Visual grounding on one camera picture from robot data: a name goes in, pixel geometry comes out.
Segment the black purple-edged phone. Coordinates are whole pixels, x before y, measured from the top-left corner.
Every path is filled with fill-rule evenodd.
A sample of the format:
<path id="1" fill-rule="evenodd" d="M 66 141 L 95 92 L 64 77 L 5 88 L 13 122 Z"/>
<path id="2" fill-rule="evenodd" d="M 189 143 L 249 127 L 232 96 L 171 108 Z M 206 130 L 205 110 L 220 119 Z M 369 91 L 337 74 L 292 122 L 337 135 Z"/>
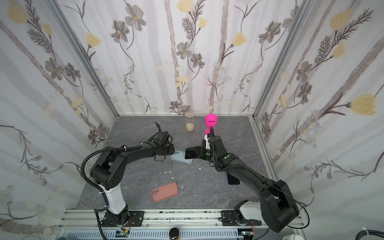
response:
<path id="1" fill-rule="evenodd" d="M 186 160 L 193 159 L 193 151 L 194 151 L 194 147 L 186 149 L 186 151 L 185 151 L 185 159 Z"/>

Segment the light blue phone case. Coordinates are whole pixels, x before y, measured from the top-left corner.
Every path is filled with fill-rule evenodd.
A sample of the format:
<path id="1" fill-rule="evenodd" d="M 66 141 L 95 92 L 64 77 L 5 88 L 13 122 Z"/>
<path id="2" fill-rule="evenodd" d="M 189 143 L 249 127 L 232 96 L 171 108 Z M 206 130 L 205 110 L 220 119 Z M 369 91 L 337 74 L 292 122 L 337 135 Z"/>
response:
<path id="1" fill-rule="evenodd" d="M 174 154 L 170 156 L 170 158 L 174 161 L 185 163 L 191 165 L 193 163 L 193 159 L 186 159 L 185 152 L 175 150 Z"/>

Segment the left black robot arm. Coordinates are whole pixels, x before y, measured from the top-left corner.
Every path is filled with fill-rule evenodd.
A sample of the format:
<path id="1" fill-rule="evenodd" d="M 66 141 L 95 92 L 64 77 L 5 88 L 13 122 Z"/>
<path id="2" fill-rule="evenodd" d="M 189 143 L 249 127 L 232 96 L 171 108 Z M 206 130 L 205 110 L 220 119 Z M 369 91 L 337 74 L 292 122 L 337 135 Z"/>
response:
<path id="1" fill-rule="evenodd" d="M 147 141 L 134 147 L 106 147 L 88 155 L 82 162 L 82 178 L 102 195 L 105 206 L 94 209 L 99 227 L 124 227 L 130 224 L 129 207 L 123 198 L 121 181 L 126 166 L 135 161 L 171 156 L 175 149 L 168 132 L 158 130 Z"/>

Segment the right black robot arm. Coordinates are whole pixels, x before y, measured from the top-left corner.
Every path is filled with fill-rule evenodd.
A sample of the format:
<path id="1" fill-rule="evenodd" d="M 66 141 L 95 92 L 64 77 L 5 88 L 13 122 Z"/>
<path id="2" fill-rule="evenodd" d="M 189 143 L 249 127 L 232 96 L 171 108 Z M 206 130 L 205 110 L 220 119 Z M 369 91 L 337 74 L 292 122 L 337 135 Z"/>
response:
<path id="1" fill-rule="evenodd" d="M 276 233 L 300 214 L 290 188 L 284 181 L 273 181 L 248 167 L 237 155 L 228 153 L 220 136 L 203 140 L 200 147 L 187 148 L 185 158 L 212 162 L 216 171 L 237 178 L 259 195 L 261 218 Z"/>

